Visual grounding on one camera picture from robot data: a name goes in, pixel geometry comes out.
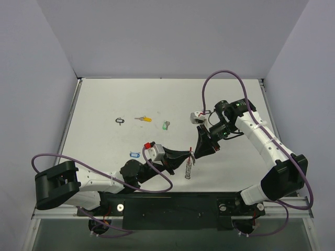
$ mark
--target gray wall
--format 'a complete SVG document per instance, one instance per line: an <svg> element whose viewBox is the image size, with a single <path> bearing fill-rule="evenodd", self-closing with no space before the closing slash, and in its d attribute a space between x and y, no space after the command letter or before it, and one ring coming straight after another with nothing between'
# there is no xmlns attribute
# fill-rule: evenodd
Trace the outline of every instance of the gray wall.
<svg viewBox="0 0 335 251"><path fill-rule="evenodd" d="M334 24L334 0L310 0L265 79L283 142L308 158L323 250L335 248Z"/></svg>
<svg viewBox="0 0 335 251"><path fill-rule="evenodd" d="M1 1L0 27L0 250L16 251L36 203L30 159L57 150L76 76L35 0Z"/></svg>
<svg viewBox="0 0 335 251"><path fill-rule="evenodd" d="M265 77L308 0L37 0L80 77Z"/></svg>

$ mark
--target key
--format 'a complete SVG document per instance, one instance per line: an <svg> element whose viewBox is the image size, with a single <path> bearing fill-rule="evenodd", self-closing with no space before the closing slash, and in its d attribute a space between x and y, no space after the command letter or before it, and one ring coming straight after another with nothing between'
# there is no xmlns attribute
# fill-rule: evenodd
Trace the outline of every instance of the key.
<svg viewBox="0 0 335 251"><path fill-rule="evenodd" d="M117 119L115 120L115 122L116 122L116 123L119 123L119 124L121 125L121 123L124 123L125 120L122 119L122 118L117 118Z"/></svg>
<svg viewBox="0 0 335 251"><path fill-rule="evenodd" d="M169 125L170 125L170 122L166 121L166 122L165 122L166 130L168 129Z"/></svg>
<svg viewBox="0 0 335 251"><path fill-rule="evenodd" d="M140 117L140 118L135 118L135 119L139 119L141 121L146 121L146 122L151 122L152 121L152 119L147 118L146 116L143 116L143 117Z"/></svg>

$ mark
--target purple cable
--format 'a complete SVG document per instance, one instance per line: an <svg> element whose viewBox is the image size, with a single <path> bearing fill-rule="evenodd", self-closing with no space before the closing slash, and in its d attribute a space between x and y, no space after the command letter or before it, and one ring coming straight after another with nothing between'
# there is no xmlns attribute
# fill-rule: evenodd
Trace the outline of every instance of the purple cable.
<svg viewBox="0 0 335 251"><path fill-rule="evenodd" d="M103 173L103 172L101 172L101 171L99 171L97 169L94 169L94 168L90 167L89 165L86 165L85 163L83 163L83 162L81 162L81 161L79 161L79 160L77 160L75 158L71 158L71 157L68 157L68 156L65 156L65 155L62 155L62 154L57 154L57 153L40 153L40 154L35 155L31 159L31 166L35 170L35 172L38 173L38 174L40 173L40 171L38 171L37 168L36 168L36 166L35 166L35 159L37 159L38 157L42 157L42 156L53 156L53 157L58 157L58 158L66 158L66 159L68 159L70 161L74 161L74 162L76 162L76 163L78 163L78 164L86 167L87 169L89 169L89 170L91 170L91 171L93 171L93 172L95 172L97 174L100 174L100 175L102 175L104 177L107 177L107 178L111 179L111 175L108 175L108 174Z"/></svg>
<svg viewBox="0 0 335 251"><path fill-rule="evenodd" d="M109 225L109 224L106 224L105 222L101 221L101 220L98 220L96 217L90 215L89 213L87 213L85 210L83 210L81 207L77 207L79 211L81 211L84 215L86 215L87 217L91 218L92 220L94 220L95 222L97 223L100 223L100 225L104 225L110 229L115 229L115 230L118 230L118 231L122 231L122 232L126 232L125 234L119 234L119 235L98 235L98 237L102 237L102 238L119 238L119 237L123 237L123 236L127 236L129 234L132 234L133 231L132 230L125 230L125 229L122 229L120 227L117 227L117 226L112 226L112 225Z"/></svg>
<svg viewBox="0 0 335 251"><path fill-rule="evenodd" d="M286 220L284 222L284 224L277 230L269 232L269 233L265 233L265 234L249 234L248 237L261 237L261 236L269 236L269 235L274 235L279 233L281 230L283 230L284 228L286 228L287 224L288 224L288 209L287 207L285 207L282 203L277 202L277 201L271 201L271 200L266 200L266 202L272 202L272 203L277 203L279 205L282 205L285 208L286 211ZM242 233L240 230L238 230L241 235L247 236L247 234Z"/></svg>
<svg viewBox="0 0 335 251"><path fill-rule="evenodd" d="M251 111L251 108L250 108L250 104L249 104L249 100L248 100L248 96L247 96L247 91L245 89L245 85L242 81L242 79L240 78L239 75L237 75L235 72L232 72L230 70L220 70L220 71L216 71L214 73L212 73L204 82L204 85L203 85L203 90L202 90L202 98L203 98L203 105L204 105L204 111L203 113L205 114L205 111L206 111L206 102L205 102L205 87L208 83L208 81L214 77L215 75L219 74L219 73L229 73L231 75L233 75L234 77L237 78L237 80L240 82L241 84L241 87L242 87L242 90L243 90L243 94L244 94L244 97L245 97L245 103L247 105L247 109L249 111L249 114L252 118L252 120L255 122L256 125L259 125L259 122L257 121L257 119L254 117L254 115L252 114L252 111ZM269 132L262 126L260 125L259 126L262 131L266 134L266 136L269 137L269 139L271 140L272 139L272 136L269 134ZM281 200L277 200L279 203L287 206L287 207L290 207L290 208L294 208L294 209L297 209L297 210L309 210L312 206L313 206L313 203L314 203L314 195L313 195L313 191L312 191L312 188L310 187L310 184L304 174L304 172L302 171L302 169L300 168L300 166L298 165L298 163L290 156L290 154L285 151L284 148L282 148L282 146L280 144L278 144L275 140L272 141L285 155L286 157L288 157L288 159L293 163L293 165L297 168L299 174L301 175L302 179L304 180L305 184L306 184L306 187L307 187L307 190L308 190L308 193L309 193L309 197L310 197L310 202L309 202L309 205L307 205L306 207L298 207L298 206L293 206L293 205L290 205L290 204L287 204L286 202L284 201L281 201Z"/></svg>
<svg viewBox="0 0 335 251"><path fill-rule="evenodd" d="M144 189L141 189L141 188L137 188L137 187L134 187L134 186L132 186L132 185L129 185L129 184L123 182L122 180L119 180L119 179L117 179L117 178L114 178L114 177L112 177L111 175L108 175L108 174L103 173L103 172L101 172L101 171L99 171L99 170L97 170L97 169L94 169L94 168L90 167L89 165L87 165L87 164L85 164L85 163L83 163L83 162L81 162L81 161L79 161L79 160L77 160L77 159L75 159L75 158L71 158L71 157L68 157L68 156L65 156L65 155L62 155L62 154L57 154L57 153L40 153L40 154L37 154L37 155L35 155L35 156L31 159L31 165L32 165L33 169L35 170L35 172L36 172L36 173L39 173L39 171L37 170L37 168L36 168L36 166L35 166L35 159L36 159L36 158L38 158L38 157L42 157L42 156L54 156L54 157L59 157L59 158L65 158L65 159L74 161L74 162L76 162L76 163L78 163L78 164L80 164L80 165L86 167L87 169L89 169L89 170L91 170L91 171L93 171L93 172L95 172L95 173L97 173L97 174L100 174L100 175L102 175L102 176L104 176L104 177L107 177L107 178L112 179L112 180L114 180L114 181L116 181L116 182L118 182L118 183L121 183L121 184L123 184L124 186L130 187L130 188L132 188L132 189L135 189L135 190L138 190L138 191L141 191L141 192L162 193L162 192L170 191L170 190L172 189L172 187L173 187L172 182L169 180L169 178L167 178L164 174L162 174L157 168L155 168L155 167L149 162L149 160L147 159L147 157L146 157L146 155L145 155L145 150L146 150L146 148L143 147L142 154L143 154L143 158L144 158L144 160L147 162L147 164L148 164L148 165L149 165L149 166L150 166L156 173L158 173L160 176L162 176L162 177L163 177L163 178L170 184L170 187L169 187L169 188L164 189L164 190L159 190L159 191L150 191L150 190L144 190Z"/></svg>

